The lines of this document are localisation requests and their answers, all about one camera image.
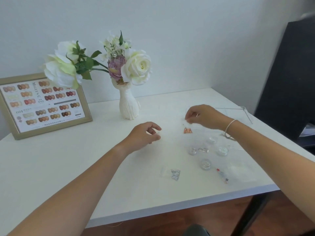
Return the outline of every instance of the person's left arm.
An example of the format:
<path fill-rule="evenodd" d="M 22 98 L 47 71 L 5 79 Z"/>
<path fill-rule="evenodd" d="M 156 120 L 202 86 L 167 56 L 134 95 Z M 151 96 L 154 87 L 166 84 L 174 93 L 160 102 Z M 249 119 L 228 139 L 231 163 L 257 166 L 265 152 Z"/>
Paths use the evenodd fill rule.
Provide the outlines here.
<path fill-rule="evenodd" d="M 153 128 L 161 130 L 152 122 L 137 125 L 122 142 L 35 209 L 8 236 L 79 236 L 123 160 L 160 139 Z"/>

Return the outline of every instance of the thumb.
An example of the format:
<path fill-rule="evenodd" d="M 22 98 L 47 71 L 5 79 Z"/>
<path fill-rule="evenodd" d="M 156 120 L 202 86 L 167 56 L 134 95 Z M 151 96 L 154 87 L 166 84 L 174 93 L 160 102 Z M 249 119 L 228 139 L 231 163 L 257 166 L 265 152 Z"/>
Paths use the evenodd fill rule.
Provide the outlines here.
<path fill-rule="evenodd" d="M 188 118 L 187 123 L 199 123 L 199 116 Z"/>
<path fill-rule="evenodd" d="M 152 134 L 150 136 L 150 141 L 151 142 L 155 142 L 155 141 L 160 140 L 160 139 L 161 139 L 161 136 L 159 134 Z"/>

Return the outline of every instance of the white vase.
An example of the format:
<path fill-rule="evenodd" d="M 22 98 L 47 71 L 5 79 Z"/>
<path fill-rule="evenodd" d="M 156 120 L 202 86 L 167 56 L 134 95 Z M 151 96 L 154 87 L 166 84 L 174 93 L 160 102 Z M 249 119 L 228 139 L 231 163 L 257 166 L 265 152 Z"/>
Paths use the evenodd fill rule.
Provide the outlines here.
<path fill-rule="evenodd" d="M 132 96 L 131 83 L 119 84 L 115 79 L 112 79 L 113 86 L 120 92 L 119 110 L 123 118 L 133 120 L 139 115 L 140 103 Z"/>

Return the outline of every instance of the hand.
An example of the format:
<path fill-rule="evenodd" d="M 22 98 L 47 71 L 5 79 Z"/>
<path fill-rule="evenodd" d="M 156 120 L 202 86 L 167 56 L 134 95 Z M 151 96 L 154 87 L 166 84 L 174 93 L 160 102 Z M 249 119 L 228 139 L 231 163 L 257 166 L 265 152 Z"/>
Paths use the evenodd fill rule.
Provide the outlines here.
<path fill-rule="evenodd" d="M 134 151 L 140 150 L 147 144 L 159 140 L 161 137 L 156 134 L 154 129 L 162 130 L 162 128 L 153 122 L 145 122 L 135 126 L 130 134 L 120 143 L 126 154 L 129 155 Z"/>
<path fill-rule="evenodd" d="M 185 120 L 188 123 L 199 123 L 207 128 L 225 131 L 233 119 L 209 105 L 202 104 L 191 107 L 186 113 Z"/>

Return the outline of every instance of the nail polish color chart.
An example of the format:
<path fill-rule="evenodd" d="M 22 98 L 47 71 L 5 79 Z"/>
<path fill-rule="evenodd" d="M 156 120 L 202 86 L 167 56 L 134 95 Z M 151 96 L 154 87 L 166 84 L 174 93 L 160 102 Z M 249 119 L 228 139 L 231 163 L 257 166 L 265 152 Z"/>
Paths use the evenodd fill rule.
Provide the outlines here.
<path fill-rule="evenodd" d="M 77 91 L 37 79 L 0 86 L 20 132 L 84 118 Z"/>

